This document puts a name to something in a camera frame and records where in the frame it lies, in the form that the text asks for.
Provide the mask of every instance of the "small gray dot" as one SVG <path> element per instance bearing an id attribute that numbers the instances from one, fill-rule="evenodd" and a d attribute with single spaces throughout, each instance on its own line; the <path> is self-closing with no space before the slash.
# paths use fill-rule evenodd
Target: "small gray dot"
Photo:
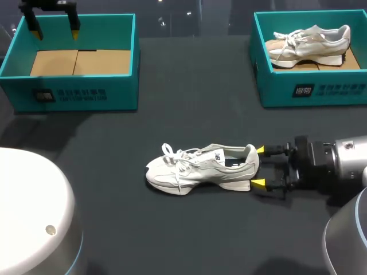
<path id="1" fill-rule="evenodd" d="M 353 143 L 347 143 L 347 144 L 344 145 L 344 147 L 346 149 L 352 149 L 353 148 Z"/>
<path id="2" fill-rule="evenodd" d="M 55 235 L 56 234 L 56 228 L 52 225 L 48 225 L 48 226 L 46 226 L 46 232 L 47 232 L 47 234 Z"/>

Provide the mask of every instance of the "sneaker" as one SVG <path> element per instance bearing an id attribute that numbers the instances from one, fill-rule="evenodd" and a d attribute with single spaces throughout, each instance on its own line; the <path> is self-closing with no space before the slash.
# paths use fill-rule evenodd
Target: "sneaker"
<path id="1" fill-rule="evenodd" d="M 146 178 L 155 188 L 175 195 L 186 195 L 202 182 L 212 182 L 227 190 L 249 191 L 259 168 L 259 156 L 253 145 L 229 147 L 211 144 L 173 152 L 163 144 L 164 156 L 147 165 Z"/>
<path id="2" fill-rule="evenodd" d="M 313 26 L 290 34 L 274 33 L 275 40 L 266 42 L 271 63 L 292 68 L 299 61 L 311 60 L 323 65 L 342 65 L 342 55 L 350 43 L 350 27 L 323 30 Z"/>

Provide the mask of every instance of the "dark gray table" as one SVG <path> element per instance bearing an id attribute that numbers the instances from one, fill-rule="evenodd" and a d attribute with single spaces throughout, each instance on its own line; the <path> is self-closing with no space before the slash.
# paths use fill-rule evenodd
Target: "dark gray table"
<path id="1" fill-rule="evenodd" d="M 321 236 L 336 211 L 328 196 L 295 191 L 281 202 L 204 186 L 173 197 L 146 186 L 144 167 L 162 143 L 177 150 L 366 135 L 367 109 L 263 109 L 248 37 L 147 38 L 140 46 L 135 113 L 13 116 L 1 99 L 0 146 L 39 153 L 70 180 L 89 275 L 327 275 Z"/>

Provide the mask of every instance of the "shoelace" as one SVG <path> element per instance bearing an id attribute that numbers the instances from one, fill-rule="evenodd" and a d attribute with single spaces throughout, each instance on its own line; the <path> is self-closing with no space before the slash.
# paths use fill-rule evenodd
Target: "shoelace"
<path id="1" fill-rule="evenodd" d="M 181 192 L 181 185 L 179 183 L 179 172 L 185 171 L 189 168 L 190 165 L 198 167 L 198 164 L 195 162 L 195 158 L 200 155 L 197 151 L 200 150 L 198 148 L 192 148 L 188 150 L 178 150 L 176 153 L 173 152 L 172 147 L 169 144 L 164 143 L 162 145 L 162 151 L 175 165 L 176 165 L 176 181 L 178 185 L 178 189 Z"/>
<path id="2" fill-rule="evenodd" d="M 307 40 L 305 38 L 302 38 L 304 35 L 303 30 L 295 30 L 294 32 L 291 32 L 290 34 L 282 34 L 274 32 L 274 36 L 278 40 L 285 40 L 284 46 L 282 48 L 282 51 L 280 51 L 280 54 L 278 55 L 277 59 L 284 53 L 286 47 L 288 45 L 293 46 L 294 48 L 297 46 L 297 42 L 306 42 Z"/>

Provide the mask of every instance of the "shoe box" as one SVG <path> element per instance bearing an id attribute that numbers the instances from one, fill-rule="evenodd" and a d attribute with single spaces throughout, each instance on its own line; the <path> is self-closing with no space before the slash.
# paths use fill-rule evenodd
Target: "shoe box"
<path id="1" fill-rule="evenodd" d="M 341 66 L 300 63 L 273 68 L 265 42 L 273 32 L 291 33 L 318 25 L 351 28 L 351 43 Z M 252 68 L 264 107 L 367 104 L 367 14 L 364 10 L 259 12 L 253 17 L 249 46 Z"/>
<path id="2" fill-rule="evenodd" d="M 140 48 L 135 14 L 37 16 L 43 40 L 24 17 L 0 69 L 16 112 L 123 111 L 138 105 Z"/>

